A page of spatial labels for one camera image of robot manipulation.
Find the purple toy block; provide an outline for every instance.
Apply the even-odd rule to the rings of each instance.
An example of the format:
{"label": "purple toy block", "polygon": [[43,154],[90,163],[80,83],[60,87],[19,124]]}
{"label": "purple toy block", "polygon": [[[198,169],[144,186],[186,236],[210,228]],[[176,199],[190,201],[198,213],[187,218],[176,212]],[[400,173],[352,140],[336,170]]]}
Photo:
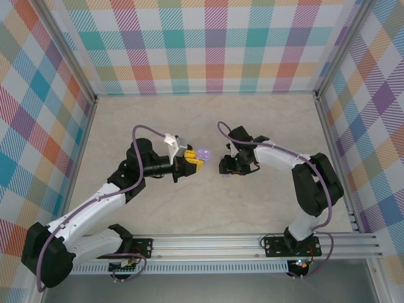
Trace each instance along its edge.
{"label": "purple toy block", "polygon": [[211,159],[211,152],[206,148],[202,148],[196,151],[196,158],[198,160],[204,160],[205,163],[208,163]]}

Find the plaid fabric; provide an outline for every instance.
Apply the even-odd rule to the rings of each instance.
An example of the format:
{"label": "plaid fabric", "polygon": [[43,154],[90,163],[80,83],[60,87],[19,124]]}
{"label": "plaid fabric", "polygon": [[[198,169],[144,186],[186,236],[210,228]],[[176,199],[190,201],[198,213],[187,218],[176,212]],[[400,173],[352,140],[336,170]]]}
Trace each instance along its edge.
{"label": "plaid fabric", "polygon": [[346,2],[47,0],[89,77],[52,1],[63,2],[108,94],[311,91]]}
{"label": "plaid fabric", "polygon": [[0,302],[21,302],[27,228],[61,210],[90,101],[28,0],[0,2],[0,41]]}
{"label": "plaid fabric", "polygon": [[404,1],[379,1],[326,92],[334,140],[367,232],[404,295]]}

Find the beige floor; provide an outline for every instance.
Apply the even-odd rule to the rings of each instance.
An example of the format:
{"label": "beige floor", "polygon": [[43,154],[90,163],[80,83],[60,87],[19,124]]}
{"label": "beige floor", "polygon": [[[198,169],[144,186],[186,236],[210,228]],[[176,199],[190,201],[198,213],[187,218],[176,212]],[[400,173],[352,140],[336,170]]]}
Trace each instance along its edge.
{"label": "beige floor", "polygon": [[[292,176],[268,166],[248,176],[222,177],[220,157],[227,140],[217,131],[223,120],[243,125],[253,136],[269,136],[277,144],[313,155],[328,154],[310,95],[159,95],[102,97],[86,146],[70,209],[91,196],[125,159],[136,124],[178,134],[194,149],[209,148],[213,159],[177,184],[171,176],[147,179],[146,188],[125,207],[99,221],[89,234],[120,223],[134,234],[238,234],[283,232],[299,206]],[[160,155],[162,139],[141,130]],[[324,229],[352,231],[341,199]]]}

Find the plaid wall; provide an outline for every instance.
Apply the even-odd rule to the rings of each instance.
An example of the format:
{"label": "plaid wall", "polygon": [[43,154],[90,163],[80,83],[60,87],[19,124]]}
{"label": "plaid wall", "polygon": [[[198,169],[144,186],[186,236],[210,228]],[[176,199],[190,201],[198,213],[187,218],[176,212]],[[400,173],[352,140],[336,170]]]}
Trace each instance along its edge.
{"label": "plaid wall", "polygon": [[331,52],[328,54],[327,61],[324,64],[323,69],[320,72],[316,85],[314,86],[315,90],[317,90],[319,88],[321,82],[323,81],[324,76],[326,75],[331,62],[333,62],[333,60],[336,56],[336,53],[338,52],[338,49],[340,48],[341,43],[342,43],[343,39],[345,38],[345,35],[347,34],[349,27],[351,26],[352,22],[354,21],[355,16],[356,16],[362,2],[363,2],[363,0],[355,0],[355,4],[352,6],[351,12],[349,12],[348,18],[345,21],[341,32],[338,35],[338,38],[335,41]]}
{"label": "plaid wall", "polygon": [[108,94],[311,91],[348,2],[47,0],[92,85]]}
{"label": "plaid wall", "polygon": [[90,101],[28,0],[0,1],[0,302],[21,302],[27,228],[58,216]]}
{"label": "plaid wall", "polygon": [[404,297],[404,1],[380,0],[324,106],[367,232]]}

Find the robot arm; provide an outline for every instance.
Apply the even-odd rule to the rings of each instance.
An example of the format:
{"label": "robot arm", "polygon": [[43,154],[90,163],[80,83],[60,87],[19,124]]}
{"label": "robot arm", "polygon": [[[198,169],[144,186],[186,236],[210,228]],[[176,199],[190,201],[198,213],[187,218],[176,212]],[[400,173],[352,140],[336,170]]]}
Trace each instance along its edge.
{"label": "robot arm", "polygon": [[[176,183],[178,178],[192,175],[203,166],[204,162],[196,159],[196,152],[184,139],[166,134],[164,141],[169,145],[169,155],[158,156],[153,151],[151,141],[145,138],[136,140],[143,164],[143,178],[139,186],[125,193],[102,198],[129,188],[138,181],[139,160],[132,143],[126,152],[126,159],[91,198],[46,226],[37,222],[28,229],[21,261],[36,274],[40,251],[51,233],[61,228],[49,242],[42,259],[40,279],[46,287],[60,284],[74,267],[87,261],[106,254],[133,252],[136,245],[133,244],[132,234],[118,224],[111,225],[96,235],[83,235],[104,216],[124,206],[139,194],[146,187],[144,177],[159,179],[172,174]],[[83,208],[69,222],[63,224],[66,218],[93,199],[96,202]]]}
{"label": "robot arm", "polygon": [[[231,155],[226,155],[220,161],[221,174],[247,175],[259,169],[259,164],[266,164],[280,170],[290,172],[295,184],[295,192],[300,210],[295,220],[285,229],[283,243],[291,254],[295,254],[304,245],[304,241],[313,234],[313,227],[318,225],[323,215],[328,214],[328,204],[324,189],[317,176],[301,158],[308,159],[314,164],[326,183],[330,194],[331,204],[343,196],[343,188],[327,156],[318,153],[314,156],[288,153],[285,149],[274,148],[275,143],[269,138],[259,136],[253,138],[239,126],[231,130],[229,136],[238,141],[264,143],[262,145],[243,145],[231,141],[227,147]],[[251,170],[254,164],[257,169]]]}

